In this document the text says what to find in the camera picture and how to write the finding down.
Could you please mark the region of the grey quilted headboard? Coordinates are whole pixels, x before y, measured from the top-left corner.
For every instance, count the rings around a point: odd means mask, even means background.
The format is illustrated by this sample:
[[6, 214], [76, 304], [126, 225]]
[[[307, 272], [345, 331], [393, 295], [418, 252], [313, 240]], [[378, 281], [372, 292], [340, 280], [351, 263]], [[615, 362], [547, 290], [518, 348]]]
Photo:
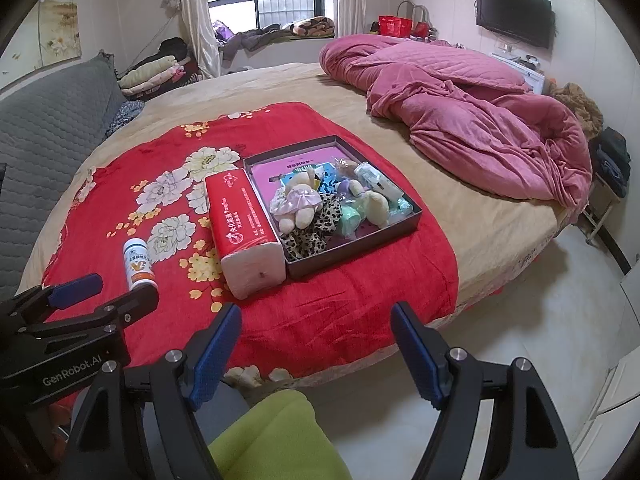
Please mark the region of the grey quilted headboard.
[[50, 212], [123, 102], [103, 51], [1, 100], [2, 299], [16, 293]]

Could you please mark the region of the red tissue box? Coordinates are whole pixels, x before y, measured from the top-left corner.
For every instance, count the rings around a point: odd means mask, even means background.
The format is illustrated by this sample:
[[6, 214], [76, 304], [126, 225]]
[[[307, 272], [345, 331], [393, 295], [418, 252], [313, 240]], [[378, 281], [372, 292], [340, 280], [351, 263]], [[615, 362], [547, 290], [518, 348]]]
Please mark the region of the red tissue box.
[[282, 244], [242, 168], [204, 180], [209, 222], [222, 273], [235, 298], [285, 280]]

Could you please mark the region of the leopard print scarf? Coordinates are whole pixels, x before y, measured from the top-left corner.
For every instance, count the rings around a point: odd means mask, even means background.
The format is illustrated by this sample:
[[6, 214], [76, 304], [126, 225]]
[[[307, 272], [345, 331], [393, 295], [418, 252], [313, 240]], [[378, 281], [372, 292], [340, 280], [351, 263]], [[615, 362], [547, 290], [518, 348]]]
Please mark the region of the leopard print scarf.
[[281, 236], [285, 257], [288, 261], [318, 256], [326, 250], [329, 238], [335, 233], [340, 218], [340, 203], [335, 193], [321, 193], [320, 208], [311, 224], [305, 229], [295, 228]]

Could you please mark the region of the mint green soft item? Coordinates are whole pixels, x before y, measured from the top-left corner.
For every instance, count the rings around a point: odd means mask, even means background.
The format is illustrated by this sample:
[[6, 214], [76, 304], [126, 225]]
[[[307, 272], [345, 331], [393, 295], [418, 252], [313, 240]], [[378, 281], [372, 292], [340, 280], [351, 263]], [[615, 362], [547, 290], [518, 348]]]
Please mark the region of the mint green soft item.
[[362, 214], [352, 204], [340, 205], [340, 218], [336, 226], [336, 234], [352, 240], [356, 237], [356, 231], [362, 222]]

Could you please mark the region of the clothes on window sill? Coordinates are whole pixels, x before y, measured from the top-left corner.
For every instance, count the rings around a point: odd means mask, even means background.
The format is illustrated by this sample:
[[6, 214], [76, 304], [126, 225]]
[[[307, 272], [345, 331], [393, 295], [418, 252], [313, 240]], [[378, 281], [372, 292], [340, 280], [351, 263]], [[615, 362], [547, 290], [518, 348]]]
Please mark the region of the clothes on window sill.
[[214, 34], [221, 45], [222, 59], [231, 62], [239, 50], [255, 52], [275, 42], [333, 38], [335, 24], [327, 16], [314, 16], [290, 24], [271, 24], [246, 32], [232, 32], [222, 21], [214, 21]]

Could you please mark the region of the brown clothes pile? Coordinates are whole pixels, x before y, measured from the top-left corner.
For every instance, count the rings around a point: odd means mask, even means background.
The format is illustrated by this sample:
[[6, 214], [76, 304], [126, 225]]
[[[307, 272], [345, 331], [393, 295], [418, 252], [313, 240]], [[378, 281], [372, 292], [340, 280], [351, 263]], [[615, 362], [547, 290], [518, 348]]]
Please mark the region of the brown clothes pile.
[[559, 87], [552, 80], [549, 84], [549, 94], [574, 113], [588, 141], [602, 131], [603, 114], [597, 103], [585, 94], [579, 84], [569, 82], [564, 87]]

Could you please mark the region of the white curtain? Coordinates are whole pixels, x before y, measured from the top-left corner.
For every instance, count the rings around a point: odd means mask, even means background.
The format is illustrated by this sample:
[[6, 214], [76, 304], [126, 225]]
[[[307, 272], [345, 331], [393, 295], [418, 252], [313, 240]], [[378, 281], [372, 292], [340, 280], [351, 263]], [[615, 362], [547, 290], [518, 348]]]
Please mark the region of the white curtain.
[[163, 0], [163, 7], [179, 14], [198, 68], [205, 78], [221, 75], [218, 41], [210, 19], [208, 0]]

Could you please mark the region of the cream teddy bear pink dress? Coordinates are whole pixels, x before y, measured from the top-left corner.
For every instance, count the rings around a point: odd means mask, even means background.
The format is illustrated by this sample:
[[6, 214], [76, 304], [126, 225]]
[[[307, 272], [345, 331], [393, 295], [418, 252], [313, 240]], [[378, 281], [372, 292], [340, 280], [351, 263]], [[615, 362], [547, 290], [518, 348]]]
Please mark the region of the cream teddy bear pink dress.
[[319, 180], [314, 170], [309, 168], [296, 172], [277, 189], [269, 204], [269, 212], [281, 235], [288, 235], [295, 229], [304, 230], [311, 225], [322, 204], [318, 186]]

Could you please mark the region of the wall painting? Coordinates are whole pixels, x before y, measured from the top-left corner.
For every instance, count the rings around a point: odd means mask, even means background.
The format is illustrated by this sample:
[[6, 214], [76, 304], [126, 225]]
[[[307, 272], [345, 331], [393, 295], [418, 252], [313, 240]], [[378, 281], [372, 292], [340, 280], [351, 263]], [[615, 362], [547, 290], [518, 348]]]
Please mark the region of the wall painting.
[[81, 57], [76, 0], [38, 0], [1, 55], [1, 88]]

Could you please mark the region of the pink quilted duvet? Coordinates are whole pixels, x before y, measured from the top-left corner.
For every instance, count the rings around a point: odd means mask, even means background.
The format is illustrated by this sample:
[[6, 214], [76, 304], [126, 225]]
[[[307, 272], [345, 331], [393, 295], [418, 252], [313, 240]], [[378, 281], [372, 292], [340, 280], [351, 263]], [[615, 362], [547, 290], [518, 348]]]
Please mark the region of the pink quilted duvet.
[[404, 124], [426, 158], [474, 188], [554, 200], [575, 214], [587, 205], [592, 167], [578, 119], [495, 58], [438, 42], [352, 35], [324, 46], [319, 63], [364, 92], [372, 116]]

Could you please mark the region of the small tissue pack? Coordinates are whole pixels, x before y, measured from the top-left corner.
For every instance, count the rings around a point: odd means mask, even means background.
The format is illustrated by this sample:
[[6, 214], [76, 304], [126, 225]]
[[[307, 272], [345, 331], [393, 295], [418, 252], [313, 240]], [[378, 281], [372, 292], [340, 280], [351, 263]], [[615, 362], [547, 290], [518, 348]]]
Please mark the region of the small tissue pack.
[[386, 177], [382, 171], [372, 166], [370, 162], [360, 162], [354, 169], [354, 174], [358, 180], [363, 182], [371, 191], [377, 192], [385, 196], [388, 200], [397, 202], [404, 192], [401, 188]]

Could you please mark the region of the folded blankets pile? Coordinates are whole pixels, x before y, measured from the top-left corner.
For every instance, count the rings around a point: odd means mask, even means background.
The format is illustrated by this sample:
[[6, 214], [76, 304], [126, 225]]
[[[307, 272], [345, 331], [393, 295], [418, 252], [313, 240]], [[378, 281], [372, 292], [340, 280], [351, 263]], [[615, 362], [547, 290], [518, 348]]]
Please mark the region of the folded blankets pile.
[[149, 101], [202, 79], [190, 47], [182, 38], [174, 37], [163, 40], [155, 54], [128, 70], [118, 84], [128, 100]]

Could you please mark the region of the cream duck plush toy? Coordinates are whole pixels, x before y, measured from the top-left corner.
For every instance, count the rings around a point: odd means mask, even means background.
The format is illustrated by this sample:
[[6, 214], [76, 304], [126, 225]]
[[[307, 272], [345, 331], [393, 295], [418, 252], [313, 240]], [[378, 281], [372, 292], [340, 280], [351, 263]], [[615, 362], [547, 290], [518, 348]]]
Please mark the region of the cream duck plush toy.
[[340, 205], [354, 205], [362, 214], [362, 222], [367, 221], [380, 229], [386, 226], [390, 204], [385, 196], [368, 190], [356, 179], [341, 180], [336, 190]]

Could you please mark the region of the pink face mask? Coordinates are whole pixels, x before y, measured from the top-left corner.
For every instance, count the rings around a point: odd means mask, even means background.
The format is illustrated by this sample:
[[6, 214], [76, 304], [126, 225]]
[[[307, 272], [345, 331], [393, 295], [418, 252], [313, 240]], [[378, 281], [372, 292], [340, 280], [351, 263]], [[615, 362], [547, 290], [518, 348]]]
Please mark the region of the pink face mask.
[[349, 158], [336, 158], [333, 163], [336, 174], [342, 179], [355, 179], [359, 162]]

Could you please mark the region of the red floral blanket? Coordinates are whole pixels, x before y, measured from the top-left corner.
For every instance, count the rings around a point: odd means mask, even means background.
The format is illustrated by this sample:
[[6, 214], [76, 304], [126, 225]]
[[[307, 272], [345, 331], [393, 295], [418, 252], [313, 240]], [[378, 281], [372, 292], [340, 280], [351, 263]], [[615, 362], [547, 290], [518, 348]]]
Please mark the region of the red floral blanket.
[[128, 332], [131, 361], [146, 364], [181, 346], [235, 301], [242, 334], [230, 370], [254, 386], [307, 377], [387, 348], [396, 301], [411, 304], [423, 322], [450, 314], [457, 261], [424, 205], [408, 234], [333, 259], [306, 278], [288, 278], [290, 261], [329, 247], [347, 210], [326, 193], [308, 234], [280, 238], [267, 204], [278, 175], [292, 165], [252, 174], [243, 165], [250, 156], [324, 136], [359, 145], [308, 105], [281, 103], [180, 125], [130, 148], [76, 194], [43, 281], [97, 273], [101, 298], [118, 296], [130, 270], [124, 246], [143, 240], [160, 303]]

